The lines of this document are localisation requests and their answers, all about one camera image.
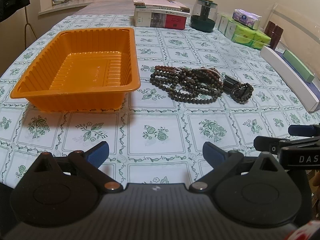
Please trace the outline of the orange plastic tray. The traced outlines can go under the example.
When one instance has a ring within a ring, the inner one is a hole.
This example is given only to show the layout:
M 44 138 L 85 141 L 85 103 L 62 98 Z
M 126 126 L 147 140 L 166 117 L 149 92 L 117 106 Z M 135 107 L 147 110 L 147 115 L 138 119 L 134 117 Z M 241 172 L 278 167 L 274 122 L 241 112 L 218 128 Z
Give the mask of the orange plastic tray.
M 58 33 L 10 93 L 43 111 L 118 109 L 140 88 L 133 28 Z

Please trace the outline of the thick white red book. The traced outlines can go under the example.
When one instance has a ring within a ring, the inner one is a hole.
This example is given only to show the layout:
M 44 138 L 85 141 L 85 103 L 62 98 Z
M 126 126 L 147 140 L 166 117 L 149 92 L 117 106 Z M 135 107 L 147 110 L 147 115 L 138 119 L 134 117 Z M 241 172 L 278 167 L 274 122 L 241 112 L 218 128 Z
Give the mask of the thick white red book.
M 172 14 L 163 14 L 151 11 L 138 11 L 135 9 L 134 22 L 136 27 L 185 29 L 187 18 Z

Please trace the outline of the pink cover book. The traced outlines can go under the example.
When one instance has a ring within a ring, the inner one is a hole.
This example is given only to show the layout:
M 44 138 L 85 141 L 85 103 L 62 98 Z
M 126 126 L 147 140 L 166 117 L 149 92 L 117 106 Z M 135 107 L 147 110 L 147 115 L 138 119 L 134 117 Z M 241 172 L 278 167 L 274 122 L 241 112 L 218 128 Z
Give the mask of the pink cover book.
M 183 3 L 171 0 L 133 0 L 133 4 L 138 8 L 173 10 L 180 12 L 190 12 L 190 8 Z

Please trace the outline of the purple tissue pack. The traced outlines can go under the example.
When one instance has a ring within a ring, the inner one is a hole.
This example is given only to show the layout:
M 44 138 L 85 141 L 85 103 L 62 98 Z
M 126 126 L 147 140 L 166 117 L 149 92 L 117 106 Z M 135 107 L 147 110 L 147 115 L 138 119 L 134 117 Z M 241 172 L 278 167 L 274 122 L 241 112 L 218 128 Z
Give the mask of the purple tissue pack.
M 261 20 L 261 16 L 242 9 L 235 9 L 232 18 L 252 30 L 258 30 Z

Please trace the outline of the green glass humidifier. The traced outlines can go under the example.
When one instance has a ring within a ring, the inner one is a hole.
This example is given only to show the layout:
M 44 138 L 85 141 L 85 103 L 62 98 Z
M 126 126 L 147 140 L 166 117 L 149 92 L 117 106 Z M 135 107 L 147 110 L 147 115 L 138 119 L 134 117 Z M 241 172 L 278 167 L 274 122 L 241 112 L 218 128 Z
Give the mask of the green glass humidifier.
M 196 0 L 190 17 L 193 29 L 211 33 L 217 20 L 217 3 L 212 0 Z

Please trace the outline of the green tissue pack bundle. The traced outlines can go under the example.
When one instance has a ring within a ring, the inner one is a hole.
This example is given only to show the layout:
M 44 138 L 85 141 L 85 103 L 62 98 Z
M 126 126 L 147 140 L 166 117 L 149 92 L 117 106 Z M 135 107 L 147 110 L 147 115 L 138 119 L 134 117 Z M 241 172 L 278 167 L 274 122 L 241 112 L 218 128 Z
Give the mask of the green tissue pack bundle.
M 217 29 L 232 42 L 253 49 L 261 50 L 264 46 L 269 47 L 271 43 L 271 38 L 262 31 L 252 30 L 224 14 L 218 15 Z

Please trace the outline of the green floral tablecloth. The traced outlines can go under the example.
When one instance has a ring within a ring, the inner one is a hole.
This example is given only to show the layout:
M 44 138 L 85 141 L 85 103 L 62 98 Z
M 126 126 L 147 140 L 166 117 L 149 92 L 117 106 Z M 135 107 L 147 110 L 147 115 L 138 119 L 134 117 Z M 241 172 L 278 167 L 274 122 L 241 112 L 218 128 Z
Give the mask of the green floral tablecloth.
M 43 112 L 10 92 L 31 61 L 62 30 L 131 27 L 127 15 L 68 16 L 28 47 L 1 77 L 1 182 L 15 187 L 43 151 L 65 156 L 105 140 L 110 155 L 101 170 L 122 184 L 190 184 L 210 171 L 204 142 L 257 156 L 256 136 L 288 138 L 292 124 L 319 123 L 308 113 L 259 51 L 233 43 L 218 30 L 136 28 L 140 89 L 120 109 Z M 214 67 L 221 75 L 250 83 L 244 104 L 223 94 L 210 105 L 175 102 L 149 83 L 156 65 Z

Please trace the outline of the long green box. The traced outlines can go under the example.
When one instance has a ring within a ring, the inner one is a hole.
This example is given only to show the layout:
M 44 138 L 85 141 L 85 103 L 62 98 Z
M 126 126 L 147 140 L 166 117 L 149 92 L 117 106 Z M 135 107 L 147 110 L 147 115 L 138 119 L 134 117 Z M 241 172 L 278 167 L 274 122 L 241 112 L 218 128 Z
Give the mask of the long green box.
M 283 53 L 284 59 L 301 75 L 304 81 L 312 83 L 314 74 L 308 67 L 290 50 L 285 50 Z

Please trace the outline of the gold metal coat rack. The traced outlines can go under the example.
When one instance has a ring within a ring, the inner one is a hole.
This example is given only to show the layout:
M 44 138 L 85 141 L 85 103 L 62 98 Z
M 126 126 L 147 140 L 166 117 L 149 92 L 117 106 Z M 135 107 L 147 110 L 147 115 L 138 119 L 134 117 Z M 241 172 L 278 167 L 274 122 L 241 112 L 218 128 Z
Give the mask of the gold metal coat rack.
M 26 6 L 24 7 L 24 15 L 25 15 L 24 48 L 27 49 L 27 29 L 29 28 L 29 29 L 31 30 L 31 33 L 33 34 L 33 37 L 35 37 L 35 39 L 38 39 L 38 36 L 36 35 L 33 26 L 32 26 L 31 23 L 29 22 L 28 11 L 27 11 L 27 7 L 26 7 Z

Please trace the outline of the long white box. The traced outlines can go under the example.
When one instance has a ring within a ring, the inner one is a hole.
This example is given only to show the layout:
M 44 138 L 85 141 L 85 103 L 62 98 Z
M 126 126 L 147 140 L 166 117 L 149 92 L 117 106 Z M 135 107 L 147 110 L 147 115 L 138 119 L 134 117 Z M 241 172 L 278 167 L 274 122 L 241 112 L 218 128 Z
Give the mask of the long white box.
M 305 82 L 281 53 L 264 46 L 260 56 L 280 75 L 309 113 L 319 111 L 318 88 L 313 83 Z

